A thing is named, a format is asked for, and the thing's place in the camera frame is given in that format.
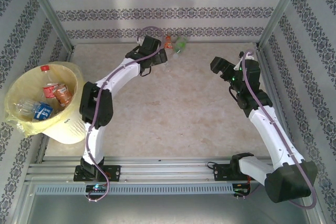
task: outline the yellow trash bin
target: yellow trash bin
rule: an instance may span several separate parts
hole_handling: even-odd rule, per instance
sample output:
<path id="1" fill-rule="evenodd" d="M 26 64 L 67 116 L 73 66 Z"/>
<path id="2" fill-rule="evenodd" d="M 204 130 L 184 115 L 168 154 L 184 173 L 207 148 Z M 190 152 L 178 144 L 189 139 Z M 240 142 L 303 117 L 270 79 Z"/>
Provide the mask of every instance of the yellow trash bin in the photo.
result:
<path id="1" fill-rule="evenodd" d="M 82 73 L 75 64 L 69 62 L 53 62 L 48 65 L 50 71 L 73 94 L 71 103 L 52 118 L 39 122 L 32 122 L 16 112 L 15 103 L 20 99 L 40 100 L 44 76 L 40 67 L 36 67 L 19 77 L 10 87 L 5 98 L 5 121 L 17 127 L 25 136 L 44 133 L 63 144 L 78 143 L 85 138 L 85 126 L 79 113 L 84 86 Z"/>

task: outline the water bottle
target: water bottle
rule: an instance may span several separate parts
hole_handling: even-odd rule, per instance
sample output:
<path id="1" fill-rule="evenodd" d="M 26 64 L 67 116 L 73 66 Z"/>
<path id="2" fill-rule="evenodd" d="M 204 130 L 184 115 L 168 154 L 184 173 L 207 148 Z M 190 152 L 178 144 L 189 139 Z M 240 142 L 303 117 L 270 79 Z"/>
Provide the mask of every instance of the water bottle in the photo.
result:
<path id="1" fill-rule="evenodd" d="M 22 98 L 18 103 L 15 103 L 15 106 L 17 113 L 26 116 L 33 121 L 42 121 L 53 115 L 51 106 L 28 98 Z"/>
<path id="2" fill-rule="evenodd" d="M 187 44 L 187 38 L 179 36 L 175 42 L 174 47 L 174 59 L 178 58 L 179 54 L 182 53 L 185 49 L 185 45 Z"/>

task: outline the black mounting bracket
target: black mounting bracket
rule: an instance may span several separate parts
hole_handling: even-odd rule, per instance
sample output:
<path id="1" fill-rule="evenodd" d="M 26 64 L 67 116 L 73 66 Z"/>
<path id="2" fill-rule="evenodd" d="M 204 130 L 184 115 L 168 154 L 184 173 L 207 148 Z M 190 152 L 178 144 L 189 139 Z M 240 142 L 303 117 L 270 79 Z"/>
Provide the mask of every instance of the black mounting bracket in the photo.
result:
<path id="1" fill-rule="evenodd" d="M 231 158 L 230 164 L 213 163 L 214 165 L 212 167 L 212 170 L 214 171 L 215 181 L 247 180 L 247 175 L 240 172 L 239 160 L 243 157 L 248 157 L 248 156 L 253 156 L 253 154 L 241 153 L 241 154 L 233 155 Z"/>
<path id="2" fill-rule="evenodd" d="M 104 165 L 104 159 L 98 165 L 108 176 L 109 181 L 119 182 L 121 171 L 120 165 Z M 75 168 L 74 181 L 105 182 L 106 179 L 94 165 L 90 165 L 82 158 L 81 165 L 77 165 Z"/>

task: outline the bottle label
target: bottle label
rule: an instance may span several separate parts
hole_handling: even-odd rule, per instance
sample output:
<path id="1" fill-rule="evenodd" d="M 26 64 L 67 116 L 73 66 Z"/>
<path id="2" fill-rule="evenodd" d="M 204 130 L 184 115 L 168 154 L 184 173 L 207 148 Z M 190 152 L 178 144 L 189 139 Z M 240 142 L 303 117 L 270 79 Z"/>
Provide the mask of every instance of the bottle label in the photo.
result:
<path id="1" fill-rule="evenodd" d="M 37 108 L 37 111 L 34 115 L 34 119 L 42 121 L 48 119 L 52 113 L 52 107 L 48 104 L 41 102 L 41 105 Z"/>
<path id="2" fill-rule="evenodd" d="M 173 44 L 171 42 L 166 42 L 164 48 L 173 48 Z"/>
<path id="3" fill-rule="evenodd" d="M 55 84 L 53 84 L 52 86 L 43 87 L 43 93 L 44 93 L 44 96 L 45 96 L 46 98 L 54 98 L 55 95 L 54 95 L 54 93 L 53 93 L 53 90 L 54 90 L 54 88 L 55 88 L 57 85 L 58 85 L 58 84 L 55 83 Z"/>
<path id="4" fill-rule="evenodd" d="M 66 88 L 66 87 L 63 87 L 63 88 L 61 88 L 61 89 L 58 90 L 58 92 L 59 92 L 60 94 L 64 94 L 66 91 L 67 91 L 67 88 Z"/>

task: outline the beige floor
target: beige floor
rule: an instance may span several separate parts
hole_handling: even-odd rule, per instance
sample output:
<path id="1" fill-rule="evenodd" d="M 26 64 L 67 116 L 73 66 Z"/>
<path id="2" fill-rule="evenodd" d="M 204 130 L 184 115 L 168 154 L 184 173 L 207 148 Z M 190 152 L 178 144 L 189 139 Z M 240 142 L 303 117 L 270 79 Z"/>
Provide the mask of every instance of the beige floor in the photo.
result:
<path id="1" fill-rule="evenodd" d="M 113 70 L 135 45 L 77 45 L 72 62 L 87 81 Z M 105 156 L 211 157 L 251 152 L 268 156 L 257 130 L 228 93 L 229 84 L 210 70 L 215 56 L 238 62 L 252 44 L 188 44 L 147 77 L 131 80 L 113 101 L 114 116 L 105 133 Z M 50 140 L 47 156 L 82 155 L 84 141 L 63 145 Z"/>

